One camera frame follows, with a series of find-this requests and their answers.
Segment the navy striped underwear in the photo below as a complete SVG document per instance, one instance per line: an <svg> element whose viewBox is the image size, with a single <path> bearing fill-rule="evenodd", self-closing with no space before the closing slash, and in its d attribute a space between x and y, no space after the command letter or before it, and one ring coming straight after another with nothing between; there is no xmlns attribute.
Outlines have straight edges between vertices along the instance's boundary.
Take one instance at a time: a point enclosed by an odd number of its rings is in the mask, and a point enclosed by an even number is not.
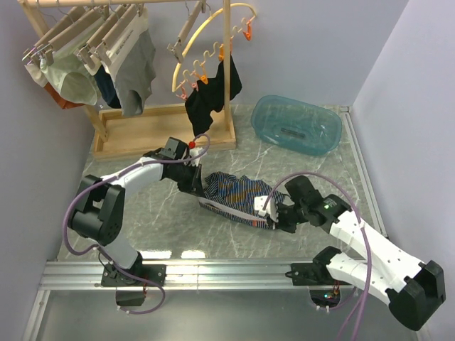
<svg viewBox="0 0 455 341"><path fill-rule="evenodd" d="M205 177L203 197L198 201L202 208L233 222L273 230L275 222L268 215L259 216L255 210L255 198L267 197L271 192L272 186L263 180L218 171Z"/></svg>

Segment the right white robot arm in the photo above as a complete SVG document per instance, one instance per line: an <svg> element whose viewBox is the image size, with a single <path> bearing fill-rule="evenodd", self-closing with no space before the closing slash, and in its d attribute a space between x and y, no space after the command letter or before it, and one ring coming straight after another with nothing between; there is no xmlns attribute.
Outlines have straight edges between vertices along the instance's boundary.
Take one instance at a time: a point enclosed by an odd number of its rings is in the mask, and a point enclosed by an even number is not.
<svg viewBox="0 0 455 341"><path fill-rule="evenodd" d="M360 288L360 310L372 295L403 326L420 330L446 300L443 268L435 261L423 262L393 244L360 216L347 195L322 196L309 175L295 173L280 181L291 205L268 195L259 212L268 214L283 230L292 231L308 222L357 252L364 261L356 261L337 248L325 248L314 259L314 278L323 284L335 279Z"/></svg>

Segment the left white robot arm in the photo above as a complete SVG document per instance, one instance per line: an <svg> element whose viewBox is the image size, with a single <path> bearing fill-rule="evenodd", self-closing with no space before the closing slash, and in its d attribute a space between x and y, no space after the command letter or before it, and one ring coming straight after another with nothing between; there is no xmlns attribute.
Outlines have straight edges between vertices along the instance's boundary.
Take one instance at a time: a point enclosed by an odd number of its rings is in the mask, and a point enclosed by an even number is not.
<svg viewBox="0 0 455 341"><path fill-rule="evenodd" d="M85 176L63 218L63 242L67 250L82 256L98 249L117 267L118 277L128 286L143 278L142 256L122 233L125 200L146 186L163 179L178 189L203 196L200 158L208 147L197 147L169 138L164 147L145 153L138 161L110 175Z"/></svg>

